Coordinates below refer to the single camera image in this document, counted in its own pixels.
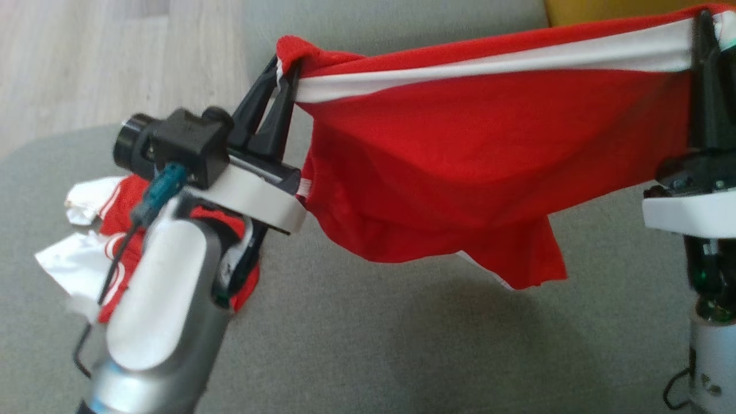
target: white cloth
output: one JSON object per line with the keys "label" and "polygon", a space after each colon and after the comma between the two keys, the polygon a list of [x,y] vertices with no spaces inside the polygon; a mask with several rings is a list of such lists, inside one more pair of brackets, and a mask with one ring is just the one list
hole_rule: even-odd
{"label": "white cloth", "polygon": [[105,217],[107,209],[112,205],[118,184],[124,177],[106,177],[85,181],[71,187],[64,200],[66,217],[74,225],[90,225],[97,217]]}

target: black cable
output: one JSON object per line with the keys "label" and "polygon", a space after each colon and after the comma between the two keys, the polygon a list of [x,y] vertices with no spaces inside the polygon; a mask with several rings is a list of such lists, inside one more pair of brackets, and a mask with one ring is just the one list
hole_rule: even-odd
{"label": "black cable", "polygon": [[670,391],[672,390],[672,387],[675,385],[675,382],[677,382],[678,379],[681,379],[684,376],[687,376],[690,373],[689,368],[685,368],[684,370],[677,373],[677,375],[673,376],[672,379],[667,383],[667,387],[665,387],[665,392],[662,393],[662,398],[665,400],[665,404],[667,405],[667,408],[669,408],[672,411],[682,410],[683,408],[687,407],[687,405],[690,403],[689,401],[683,401],[677,405],[674,405],[670,402]]}
{"label": "black cable", "polygon": [[[123,238],[123,242],[120,244],[120,248],[118,249],[118,252],[115,253],[115,256],[113,257],[113,262],[110,264],[110,269],[107,271],[107,277],[105,277],[105,282],[102,284],[102,290],[99,293],[99,298],[97,298],[98,306],[101,306],[102,303],[105,301],[105,296],[107,296],[107,290],[110,288],[110,283],[112,283],[113,281],[113,277],[115,276],[115,271],[118,268],[118,264],[120,264],[120,259],[122,259],[123,257],[123,252],[128,247],[128,244],[132,240],[133,236],[135,236],[135,233],[138,231],[140,227],[141,227],[141,224],[139,222],[134,222],[132,226],[130,227],[130,230],[128,230],[128,232],[125,234],[125,237]],[[77,369],[79,370],[79,372],[84,374],[84,376],[86,376],[87,378],[91,378],[92,374],[82,362],[82,349],[85,347],[85,343],[87,342],[87,338],[89,338],[91,331],[92,331],[92,323],[87,322],[85,329],[82,331],[82,334],[79,336],[79,341],[77,342],[77,346],[74,347],[74,353],[72,354],[72,358],[74,359],[74,364],[77,366]]]}

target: red and white fabric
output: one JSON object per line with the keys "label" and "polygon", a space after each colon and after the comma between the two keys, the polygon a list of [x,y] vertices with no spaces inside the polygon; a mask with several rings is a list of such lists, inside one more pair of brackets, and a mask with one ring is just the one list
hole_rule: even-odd
{"label": "red and white fabric", "polygon": [[723,5],[377,57],[293,36],[314,118],[307,209],[376,262],[461,252],[522,289],[566,277],[547,215],[654,178],[686,150],[694,16]]}
{"label": "red and white fabric", "polygon": [[[66,199],[70,222],[88,225],[95,214],[102,219],[99,233],[72,234],[66,239],[36,254],[38,263],[73,297],[82,296],[96,301],[105,276],[130,229],[130,212],[143,198],[148,182],[131,175],[127,178],[102,178],[77,184]],[[211,217],[229,225],[240,237],[245,232],[242,220],[221,211],[195,208],[191,217]],[[106,323],[120,302],[135,267],[141,260],[145,232],[139,231],[123,252],[97,320]],[[249,275],[243,289],[232,299],[237,312],[258,283],[259,268]]]}

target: white stripe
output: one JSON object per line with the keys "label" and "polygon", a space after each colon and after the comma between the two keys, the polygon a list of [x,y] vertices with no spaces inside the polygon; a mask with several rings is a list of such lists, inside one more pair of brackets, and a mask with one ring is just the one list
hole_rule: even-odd
{"label": "white stripe", "polygon": [[513,287],[511,287],[511,285],[510,285],[510,284],[509,284],[509,283],[508,283],[507,281],[503,280],[503,279],[502,279],[502,278],[501,278],[501,277],[500,277],[500,276],[498,275],[498,273],[496,273],[496,272],[492,272],[492,271],[490,271],[490,270],[486,269],[485,267],[481,266],[481,265],[480,265],[480,264],[479,264],[478,262],[476,262],[476,261],[475,261],[475,260],[474,260],[474,259],[473,259],[472,257],[470,257],[470,255],[469,255],[469,254],[465,253],[465,251],[464,251],[464,250],[460,250],[460,251],[459,251],[458,253],[455,253],[455,254],[456,254],[456,255],[458,255],[458,256],[460,256],[460,257],[462,257],[463,259],[467,260],[467,261],[468,261],[468,262],[470,262],[471,264],[474,264],[475,266],[478,266],[478,267],[480,267],[480,268],[481,268],[482,270],[485,270],[485,272],[486,272],[486,273],[488,273],[488,274],[490,274],[490,275],[491,275],[491,277],[493,277],[494,279],[496,279],[496,281],[497,281],[497,282],[498,282],[498,283],[499,283],[499,284],[500,284],[501,286],[503,286],[503,287],[507,288],[508,290],[516,290],[516,289],[514,289]]}
{"label": "white stripe", "polygon": [[105,255],[110,260],[115,257],[115,253],[113,252],[115,249],[115,244],[123,237],[125,237],[125,233],[115,233],[110,237],[110,240],[107,241],[107,244],[105,245]]}
{"label": "white stripe", "polygon": [[[716,15],[723,47],[736,38],[736,18],[728,11]],[[689,69],[693,20],[649,29],[466,60],[440,66],[357,74],[308,77],[300,80],[297,101],[327,102],[372,94],[388,88],[432,80],[484,74],[551,69],[617,69],[675,72]]]}
{"label": "white stripe", "polygon": [[115,192],[113,193],[113,195],[110,197],[109,200],[107,200],[105,205],[102,207],[102,210],[99,212],[99,218],[103,220],[105,219],[105,217],[107,216],[107,213],[110,211],[110,208],[113,207],[113,204],[115,204],[119,195],[120,195],[120,184],[118,184],[118,186],[115,188]]}
{"label": "white stripe", "polygon": [[113,278],[113,281],[110,282],[110,286],[107,288],[107,293],[105,294],[105,300],[102,302],[103,306],[106,306],[115,297],[123,279],[125,279],[125,266],[118,262],[118,268],[115,270],[115,277]]}
{"label": "white stripe", "polygon": [[297,189],[297,195],[307,198],[309,193],[312,191],[312,180],[309,178],[302,178],[299,182],[299,188]]}

